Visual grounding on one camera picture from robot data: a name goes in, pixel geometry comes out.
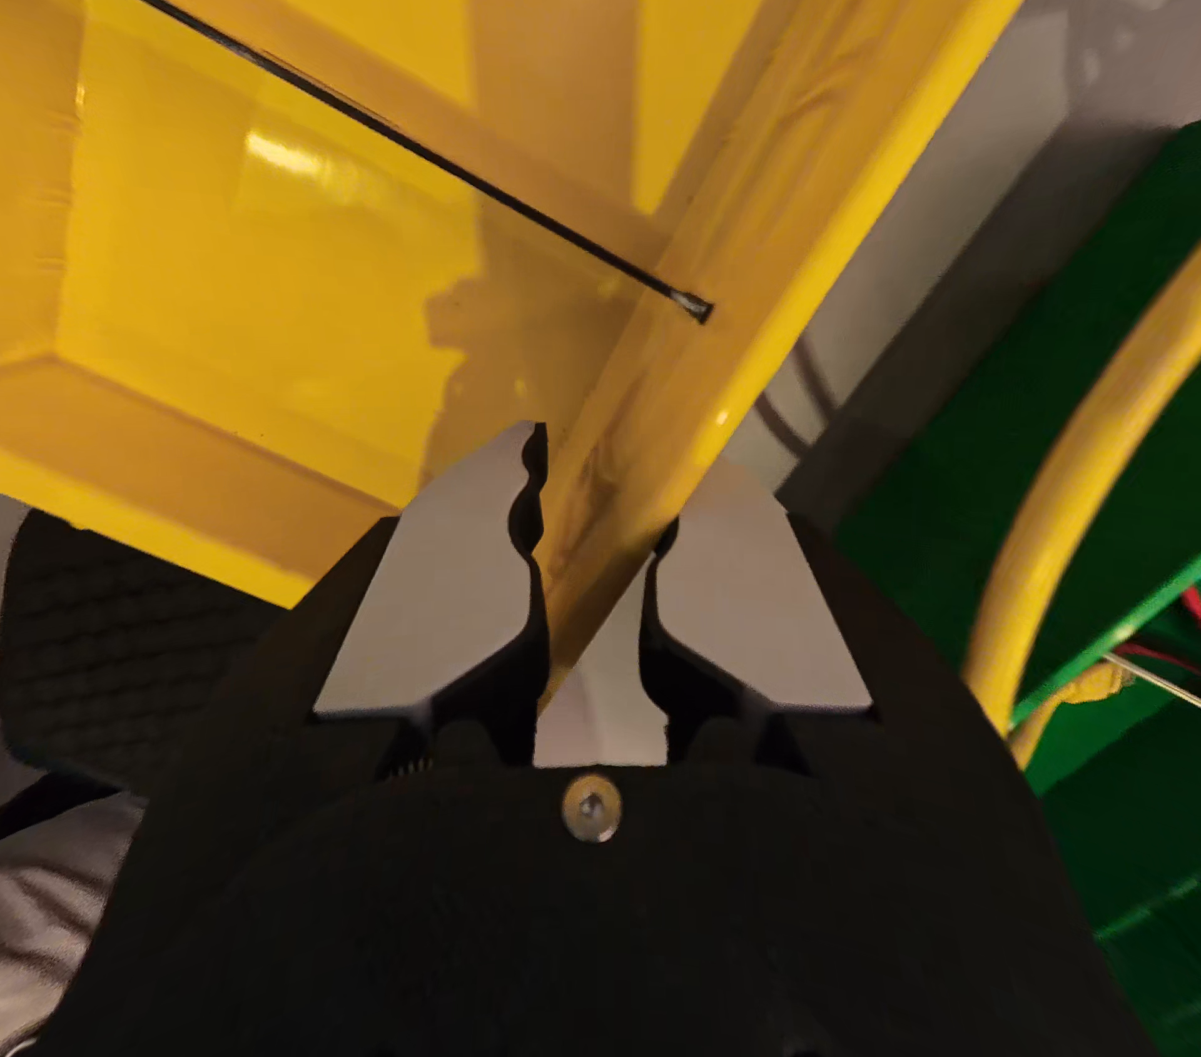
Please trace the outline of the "black bin divider plate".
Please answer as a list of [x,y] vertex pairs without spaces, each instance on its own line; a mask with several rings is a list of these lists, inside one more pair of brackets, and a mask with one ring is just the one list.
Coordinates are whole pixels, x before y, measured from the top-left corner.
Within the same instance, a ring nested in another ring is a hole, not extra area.
[[606,267],[612,269],[619,275],[651,290],[654,295],[658,295],[662,299],[668,299],[698,325],[706,325],[712,317],[714,304],[709,299],[706,299],[702,295],[692,292],[684,287],[673,285],[663,277],[656,275],[653,271],[638,266],[638,264],[631,259],[587,236],[578,229],[563,222],[553,215],[547,213],[517,193],[509,192],[496,181],[469,170],[463,163],[454,161],[437,148],[422,142],[414,135],[398,128],[387,121],[380,113],[353,101],[353,98],[348,97],[345,93],[318,81],[308,73],[302,72],[295,66],[278,58],[277,56],[235,38],[228,31],[219,28],[214,23],[185,10],[171,0],[136,1],[144,3],[164,17],[173,20],[175,23],[188,28],[193,33],[202,36],[209,42],[220,46],[225,51],[233,53],[233,56],[237,58],[248,62],[278,81],[303,92],[313,101],[323,103],[325,107],[335,111],[338,115],[368,128],[369,132],[383,137],[395,147],[403,148],[425,163],[440,170],[443,173],[457,178],[459,182],[467,185],[477,193],[483,195],[492,202],[496,202],[503,208],[518,215],[542,231],[562,239],[579,251],[591,255]]

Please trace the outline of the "green plastic bin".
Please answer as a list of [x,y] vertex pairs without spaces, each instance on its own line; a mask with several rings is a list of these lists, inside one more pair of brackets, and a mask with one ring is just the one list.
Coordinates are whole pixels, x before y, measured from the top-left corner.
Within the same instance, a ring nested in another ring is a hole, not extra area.
[[[965,659],[1048,449],[1200,234],[1200,126],[1172,133],[836,531]],[[1063,572],[1015,703],[1025,719],[1120,644],[1199,669],[1200,376],[1156,420]],[[1160,1054],[1200,1053],[1199,708],[1144,680],[1055,711],[1027,770],[1095,938]]]

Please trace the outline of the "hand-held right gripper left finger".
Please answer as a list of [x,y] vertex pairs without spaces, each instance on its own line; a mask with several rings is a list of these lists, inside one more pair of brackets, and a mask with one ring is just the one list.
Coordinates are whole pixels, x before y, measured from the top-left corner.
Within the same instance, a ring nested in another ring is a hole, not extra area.
[[548,432],[519,420],[400,511],[314,701],[318,715],[403,715],[543,624],[536,549]]

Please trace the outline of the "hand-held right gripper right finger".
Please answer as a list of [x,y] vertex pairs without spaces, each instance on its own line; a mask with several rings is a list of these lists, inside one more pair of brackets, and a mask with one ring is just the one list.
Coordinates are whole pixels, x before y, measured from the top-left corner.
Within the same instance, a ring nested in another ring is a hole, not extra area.
[[787,511],[744,466],[717,461],[701,479],[654,583],[653,623],[736,693],[784,711],[871,709]]

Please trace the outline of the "yellow plastic bin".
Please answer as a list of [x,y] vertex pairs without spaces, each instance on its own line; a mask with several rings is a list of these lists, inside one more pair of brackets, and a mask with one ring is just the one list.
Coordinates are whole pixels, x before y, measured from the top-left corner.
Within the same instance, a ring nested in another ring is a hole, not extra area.
[[548,424],[572,660],[1023,0],[3,0],[3,492],[293,605]]

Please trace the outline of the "black mesh wrist pad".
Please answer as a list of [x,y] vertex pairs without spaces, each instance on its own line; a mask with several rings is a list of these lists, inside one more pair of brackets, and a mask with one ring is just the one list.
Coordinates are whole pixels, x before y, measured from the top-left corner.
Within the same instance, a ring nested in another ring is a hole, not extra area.
[[3,839],[153,793],[222,680],[292,609],[31,510],[3,579],[3,729],[38,779]]

